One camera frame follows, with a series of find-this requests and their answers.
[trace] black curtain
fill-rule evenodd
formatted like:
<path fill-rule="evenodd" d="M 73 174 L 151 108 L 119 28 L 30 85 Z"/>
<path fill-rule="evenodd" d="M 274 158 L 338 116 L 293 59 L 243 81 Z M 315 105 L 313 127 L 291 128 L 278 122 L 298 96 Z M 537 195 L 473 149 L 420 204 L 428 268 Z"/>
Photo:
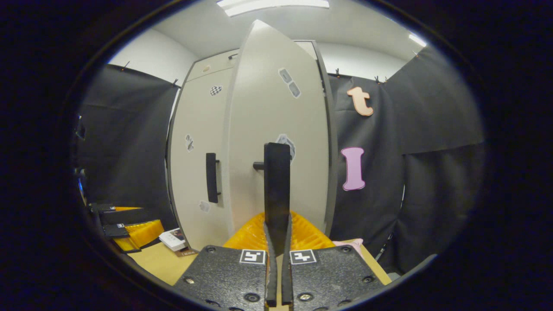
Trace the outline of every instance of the black curtain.
<path fill-rule="evenodd" d="M 177 87 L 157 77 L 106 65 L 90 85 L 80 114 L 78 147 L 88 201 L 149 209 L 167 230 L 177 227 L 165 180 L 165 145 Z"/>
<path fill-rule="evenodd" d="M 463 77 L 431 46 L 386 83 L 329 78 L 338 148 L 365 150 L 366 182 L 360 190 L 342 189 L 341 156 L 331 238 L 361 237 L 373 256 L 386 244 L 380 264 L 387 272 L 404 273 L 443 251 L 474 206 L 485 160 L 478 103 Z M 346 94 L 356 86 L 370 95 L 369 117 L 358 114 Z"/>

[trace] pink object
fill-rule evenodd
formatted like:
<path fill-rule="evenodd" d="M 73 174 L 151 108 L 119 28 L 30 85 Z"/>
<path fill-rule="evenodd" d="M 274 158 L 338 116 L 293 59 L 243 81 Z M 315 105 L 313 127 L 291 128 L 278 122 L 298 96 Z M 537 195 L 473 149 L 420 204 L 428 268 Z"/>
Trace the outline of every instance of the pink object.
<path fill-rule="evenodd" d="M 359 190 L 365 187 L 361 178 L 361 155 L 365 153 L 363 148 L 349 147 L 342 149 L 341 153 L 346 157 L 346 183 L 343 185 L 345 191 Z"/>
<path fill-rule="evenodd" d="M 336 246 L 350 245 L 353 248 L 355 248 L 355 250 L 359 253 L 359 255 L 361 255 L 361 258 L 365 259 L 363 257 L 363 254 L 361 254 L 361 244 L 363 243 L 363 239 L 355 239 L 349 243 L 338 242 L 338 241 L 333 241 L 332 243 L 334 243 L 334 245 Z"/>

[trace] pink letter i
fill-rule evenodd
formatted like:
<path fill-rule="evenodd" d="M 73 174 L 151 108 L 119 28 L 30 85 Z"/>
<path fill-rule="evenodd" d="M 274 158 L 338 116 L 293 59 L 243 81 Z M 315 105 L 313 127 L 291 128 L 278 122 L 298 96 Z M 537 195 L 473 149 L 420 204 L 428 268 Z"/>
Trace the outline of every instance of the pink letter i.
<path fill-rule="evenodd" d="M 359 190 L 365 187 L 361 178 L 361 155 L 365 153 L 363 148 L 349 147 L 341 152 L 346 157 L 346 183 L 343 186 L 345 191 Z"/>

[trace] table surface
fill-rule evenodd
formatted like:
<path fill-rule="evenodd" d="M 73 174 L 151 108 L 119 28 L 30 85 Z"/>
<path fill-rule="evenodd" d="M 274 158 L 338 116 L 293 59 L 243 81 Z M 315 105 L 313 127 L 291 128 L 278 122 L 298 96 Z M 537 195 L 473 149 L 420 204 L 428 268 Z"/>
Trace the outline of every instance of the table surface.
<path fill-rule="evenodd" d="M 373 256 L 367 251 L 367 249 L 361 245 L 361 253 L 367 265 L 372 269 L 374 274 L 378 279 L 384 284 L 389 284 L 392 280 L 382 267 L 374 260 Z M 188 255 L 184 257 L 178 257 L 172 250 L 167 248 L 163 243 L 158 243 L 147 247 L 138 253 L 130 253 L 136 263 L 144 268 L 146 271 L 150 272 L 154 276 L 161 279 L 163 282 L 174 285 L 178 281 L 179 277 L 186 271 L 188 266 L 194 261 L 197 254 Z M 277 267 L 282 266 L 282 255 L 276 258 Z M 281 269 L 278 269 L 278 284 L 277 284 L 277 295 L 276 301 L 277 306 L 275 308 L 270 308 L 271 310 L 285 310 L 288 311 L 287 305 L 280 305 L 280 275 Z"/>

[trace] checkered sticker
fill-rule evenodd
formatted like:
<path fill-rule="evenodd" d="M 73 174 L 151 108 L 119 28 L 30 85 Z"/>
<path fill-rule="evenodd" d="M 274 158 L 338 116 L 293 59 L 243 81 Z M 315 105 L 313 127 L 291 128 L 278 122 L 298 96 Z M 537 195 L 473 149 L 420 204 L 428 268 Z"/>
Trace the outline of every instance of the checkered sticker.
<path fill-rule="evenodd" d="M 219 94 L 219 92 L 221 92 L 222 89 L 223 89 L 223 86 L 221 85 L 212 86 L 211 90 L 209 91 L 209 94 L 211 94 L 211 96 L 215 96 Z"/>
<path fill-rule="evenodd" d="M 242 255 L 240 256 L 241 263 L 256 263 L 258 265 L 265 264 L 265 251 L 255 251 L 255 250 L 242 250 Z"/>
<path fill-rule="evenodd" d="M 313 263 L 313 262 L 317 262 L 317 259 L 315 259 L 315 254 L 313 254 L 313 250 L 290 252 L 290 263 L 292 265 L 301 265 L 302 263 Z"/>

